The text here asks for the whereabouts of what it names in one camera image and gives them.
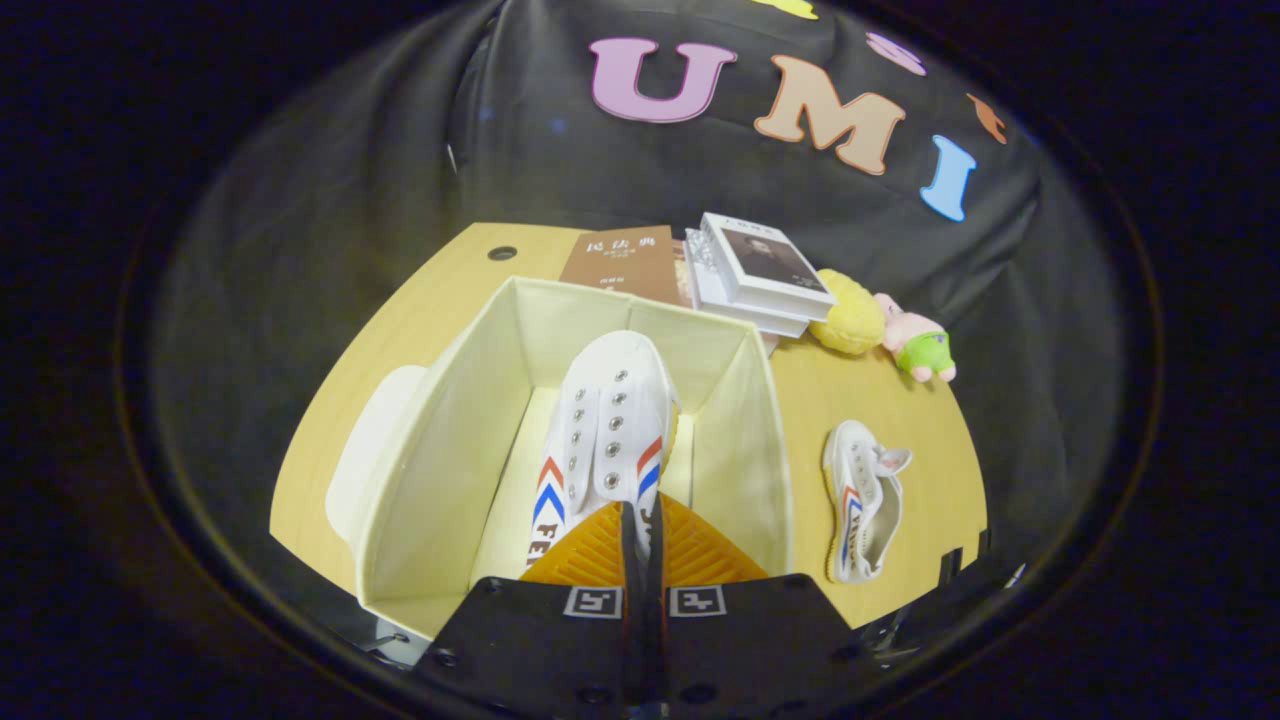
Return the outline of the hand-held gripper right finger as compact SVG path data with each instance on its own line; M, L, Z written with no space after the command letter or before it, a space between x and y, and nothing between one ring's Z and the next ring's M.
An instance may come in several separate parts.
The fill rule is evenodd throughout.
M806 574L768 575L660 496L654 539L659 688L672 714L833 714L873 655Z

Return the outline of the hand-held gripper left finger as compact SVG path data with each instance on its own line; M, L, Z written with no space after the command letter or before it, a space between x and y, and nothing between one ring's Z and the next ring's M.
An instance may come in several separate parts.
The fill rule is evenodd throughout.
M612 503L556 550L582 552L593 528L618 580L558 585L485 577L415 666L416 680L485 714L630 714L643 702L643 573L631 503Z

